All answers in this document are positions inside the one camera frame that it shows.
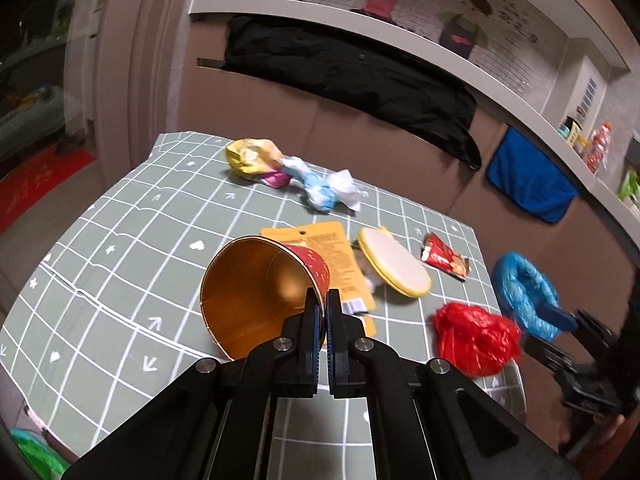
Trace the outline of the red gold paper cup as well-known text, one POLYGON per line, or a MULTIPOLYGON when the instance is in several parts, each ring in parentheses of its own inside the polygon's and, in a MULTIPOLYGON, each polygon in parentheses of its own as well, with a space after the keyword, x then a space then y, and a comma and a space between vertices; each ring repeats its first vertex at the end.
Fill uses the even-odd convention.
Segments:
POLYGON ((232 240, 209 263, 200 291, 201 314, 230 360, 280 335, 283 322, 318 304, 330 288, 330 270, 310 248, 247 235, 232 240))

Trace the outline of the orange snack package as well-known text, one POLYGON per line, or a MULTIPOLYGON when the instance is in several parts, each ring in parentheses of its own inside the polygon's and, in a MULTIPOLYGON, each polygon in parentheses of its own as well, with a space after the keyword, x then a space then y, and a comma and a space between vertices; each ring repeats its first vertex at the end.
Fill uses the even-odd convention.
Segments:
POLYGON ((320 222, 295 228, 262 228, 260 234, 286 246, 303 247, 321 257, 329 272, 323 289, 337 288, 343 312, 358 316, 368 337, 376 335, 370 315, 376 309, 375 301, 340 222, 320 222))

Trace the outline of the yellow pink chip bag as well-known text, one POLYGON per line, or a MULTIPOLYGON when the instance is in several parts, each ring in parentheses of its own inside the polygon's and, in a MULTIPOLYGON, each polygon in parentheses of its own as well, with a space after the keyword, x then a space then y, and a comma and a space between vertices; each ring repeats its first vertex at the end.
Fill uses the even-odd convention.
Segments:
POLYGON ((268 139, 241 139, 229 143, 224 156, 238 177, 270 188, 285 188, 291 177, 282 168, 284 154, 268 139))

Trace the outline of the blue trash bag bin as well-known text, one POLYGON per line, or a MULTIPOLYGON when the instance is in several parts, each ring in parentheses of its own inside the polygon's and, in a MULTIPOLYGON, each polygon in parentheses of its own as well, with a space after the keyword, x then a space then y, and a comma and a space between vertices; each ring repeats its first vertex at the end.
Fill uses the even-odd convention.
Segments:
POLYGON ((561 310, 555 287, 534 264, 518 252, 498 259, 491 272, 491 284, 503 316, 510 318, 523 333, 552 341, 561 330, 541 318, 541 304, 561 310))

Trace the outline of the white kitchen countertop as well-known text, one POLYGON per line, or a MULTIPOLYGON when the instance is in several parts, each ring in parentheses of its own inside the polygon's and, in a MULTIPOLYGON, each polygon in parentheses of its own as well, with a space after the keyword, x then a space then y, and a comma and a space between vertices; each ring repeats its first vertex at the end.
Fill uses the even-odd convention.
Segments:
POLYGON ((639 220, 631 210, 609 190, 582 162, 542 116, 529 104, 473 63, 434 44, 414 32, 391 25, 376 18, 337 9, 333 6, 298 0, 191 0, 191 15, 200 14, 258 14, 292 18, 382 42, 388 46, 422 58, 450 75, 462 80, 473 90, 496 103, 515 118, 524 129, 536 134, 562 160, 586 191, 605 209, 635 245, 639 244, 639 220))

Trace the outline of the red crumpled plastic bag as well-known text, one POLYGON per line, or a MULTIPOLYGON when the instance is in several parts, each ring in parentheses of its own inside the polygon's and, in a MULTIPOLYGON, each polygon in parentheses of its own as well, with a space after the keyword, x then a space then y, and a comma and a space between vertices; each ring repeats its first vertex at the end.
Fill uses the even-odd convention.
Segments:
POLYGON ((501 315, 480 306, 448 302, 432 316, 437 355, 468 377, 499 374, 522 354, 522 333, 501 315))

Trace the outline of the yellow rimmed white lid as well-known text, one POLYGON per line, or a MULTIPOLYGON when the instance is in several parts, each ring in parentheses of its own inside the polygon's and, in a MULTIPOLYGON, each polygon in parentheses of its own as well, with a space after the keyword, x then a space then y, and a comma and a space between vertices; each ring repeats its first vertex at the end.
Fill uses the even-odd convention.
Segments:
POLYGON ((412 299, 430 292, 432 279, 422 262, 395 240, 388 229, 362 228, 357 240, 356 259, 371 290, 386 284, 412 299))

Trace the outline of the small red snack wrapper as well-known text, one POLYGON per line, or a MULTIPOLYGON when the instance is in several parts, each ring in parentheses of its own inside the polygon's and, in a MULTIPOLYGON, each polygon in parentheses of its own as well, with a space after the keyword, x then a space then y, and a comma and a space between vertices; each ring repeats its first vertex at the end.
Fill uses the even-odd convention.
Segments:
POLYGON ((433 232, 424 238, 421 261, 462 282, 469 276, 469 258, 452 250, 433 232))

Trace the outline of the blue hanging towel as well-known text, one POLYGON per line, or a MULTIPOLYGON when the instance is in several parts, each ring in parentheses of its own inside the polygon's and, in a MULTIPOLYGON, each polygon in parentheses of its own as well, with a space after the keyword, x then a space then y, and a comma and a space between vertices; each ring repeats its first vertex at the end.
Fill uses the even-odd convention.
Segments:
POLYGON ((486 169, 486 179, 530 216, 559 223, 578 189, 543 151, 509 126, 486 169))

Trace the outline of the red drink bottle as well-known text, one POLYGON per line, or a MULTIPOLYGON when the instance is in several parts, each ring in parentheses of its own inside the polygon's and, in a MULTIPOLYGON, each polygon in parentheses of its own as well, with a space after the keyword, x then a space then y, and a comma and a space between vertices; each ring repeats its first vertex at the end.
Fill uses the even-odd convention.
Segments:
POLYGON ((591 133, 587 151, 582 160, 592 174, 597 174, 605 164, 612 139, 612 124, 606 120, 591 133))

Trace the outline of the white blue crumpled plastic bag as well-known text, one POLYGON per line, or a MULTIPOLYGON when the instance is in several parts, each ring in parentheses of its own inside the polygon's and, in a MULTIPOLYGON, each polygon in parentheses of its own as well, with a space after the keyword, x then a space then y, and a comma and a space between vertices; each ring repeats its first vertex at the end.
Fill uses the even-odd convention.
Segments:
POLYGON ((347 169, 320 177, 310 167, 295 156, 283 156, 281 169, 292 179, 303 185, 308 204, 322 214, 328 214, 336 204, 341 203, 351 211, 361 209, 362 193, 347 169))

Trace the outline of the black hanging garment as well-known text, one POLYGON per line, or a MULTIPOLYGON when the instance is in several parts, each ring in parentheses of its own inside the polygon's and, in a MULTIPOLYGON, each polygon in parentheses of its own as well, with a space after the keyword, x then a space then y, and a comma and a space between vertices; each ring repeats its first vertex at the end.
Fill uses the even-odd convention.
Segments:
POLYGON ((408 131, 482 168, 470 133, 476 99, 446 70, 354 32, 278 16, 235 14, 224 70, 302 90, 408 131))

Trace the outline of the red floor mat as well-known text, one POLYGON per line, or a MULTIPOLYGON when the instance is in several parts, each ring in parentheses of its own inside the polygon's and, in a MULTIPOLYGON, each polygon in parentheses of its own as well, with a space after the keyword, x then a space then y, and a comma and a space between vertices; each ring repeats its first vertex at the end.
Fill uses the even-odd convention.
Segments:
POLYGON ((12 170, 1 179, 1 232, 6 232, 35 203, 95 160, 84 148, 58 154, 50 146, 12 170))

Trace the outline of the boy cartoon wall sticker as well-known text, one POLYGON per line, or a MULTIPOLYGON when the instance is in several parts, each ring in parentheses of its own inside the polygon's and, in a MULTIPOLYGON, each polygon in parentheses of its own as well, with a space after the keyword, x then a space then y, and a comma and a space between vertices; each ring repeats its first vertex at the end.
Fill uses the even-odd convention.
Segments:
POLYGON ((439 14, 442 30, 438 44, 468 60, 476 47, 488 48, 487 32, 483 24, 492 15, 492 6, 487 0, 460 0, 461 12, 439 14))

